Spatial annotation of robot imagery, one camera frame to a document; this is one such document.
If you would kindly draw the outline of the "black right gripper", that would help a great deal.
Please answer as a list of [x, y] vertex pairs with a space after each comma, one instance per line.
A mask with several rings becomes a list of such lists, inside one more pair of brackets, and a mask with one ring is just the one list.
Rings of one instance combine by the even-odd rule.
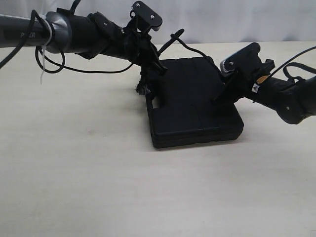
[[275, 62], [272, 59], [230, 59], [232, 74], [221, 76], [224, 84], [213, 98], [214, 105], [235, 103], [247, 98], [257, 103], [272, 103], [276, 97], [274, 83], [269, 77]]

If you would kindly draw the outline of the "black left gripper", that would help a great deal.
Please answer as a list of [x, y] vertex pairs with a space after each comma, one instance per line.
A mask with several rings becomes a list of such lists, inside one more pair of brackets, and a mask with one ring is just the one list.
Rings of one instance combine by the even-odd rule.
[[[120, 27], [100, 12], [89, 14], [99, 40], [88, 51], [88, 58], [93, 59], [98, 55], [115, 57], [164, 75], [167, 68], [161, 63], [160, 53], [149, 35], [154, 25], [139, 12], [130, 12], [130, 17], [128, 24]], [[160, 84], [156, 74], [147, 69], [140, 71], [138, 94], [154, 99], [159, 94]]]

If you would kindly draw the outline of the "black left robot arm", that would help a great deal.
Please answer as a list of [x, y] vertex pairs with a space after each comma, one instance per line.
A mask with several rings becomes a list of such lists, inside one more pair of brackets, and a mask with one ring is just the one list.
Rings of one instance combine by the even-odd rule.
[[138, 65], [143, 70], [164, 75], [167, 68], [161, 63], [160, 52], [151, 42], [150, 30], [158, 31], [162, 18], [141, 1], [130, 11], [130, 21], [121, 27], [100, 12], [78, 16], [75, 10], [58, 8], [44, 16], [33, 10], [30, 18], [10, 15], [0, 17], [0, 46], [13, 50], [1, 61], [4, 67], [23, 47], [35, 48], [35, 59], [43, 72], [57, 74], [65, 65], [67, 53], [91, 60], [106, 55]]

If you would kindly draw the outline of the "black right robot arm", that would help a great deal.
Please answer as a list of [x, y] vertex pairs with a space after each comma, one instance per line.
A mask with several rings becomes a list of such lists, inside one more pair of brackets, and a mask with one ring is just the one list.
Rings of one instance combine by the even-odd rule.
[[224, 88], [213, 103], [222, 105], [247, 98], [252, 102], [274, 110], [288, 124], [299, 124], [316, 115], [316, 78], [299, 79], [297, 82], [270, 76], [274, 61], [267, 59], [257, 67], [246, 66], [228, 70], [227, 60], [220, 64]]

